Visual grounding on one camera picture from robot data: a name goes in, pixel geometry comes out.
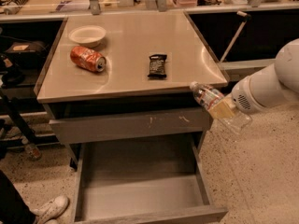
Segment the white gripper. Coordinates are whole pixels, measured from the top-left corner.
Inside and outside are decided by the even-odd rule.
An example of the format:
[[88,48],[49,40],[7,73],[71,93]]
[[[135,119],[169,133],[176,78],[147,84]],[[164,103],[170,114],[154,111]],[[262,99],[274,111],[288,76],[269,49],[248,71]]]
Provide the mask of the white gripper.
[[250,88],[251,76],[239,80],[232,89],[232,98],[224,97],[208,109],[213,119],[231,118],[236,113],[236,106],[246,114],[265,111],[265,107],[257,102]]

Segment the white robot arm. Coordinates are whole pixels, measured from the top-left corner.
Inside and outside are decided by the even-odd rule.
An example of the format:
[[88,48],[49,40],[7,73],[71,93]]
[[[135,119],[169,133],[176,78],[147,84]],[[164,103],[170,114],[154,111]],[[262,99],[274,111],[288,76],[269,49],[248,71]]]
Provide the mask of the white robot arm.
[[213,119],[250,115],[299,102],[299,39],[286,44],[274,62],[240,80],[231,93],[208,109]]

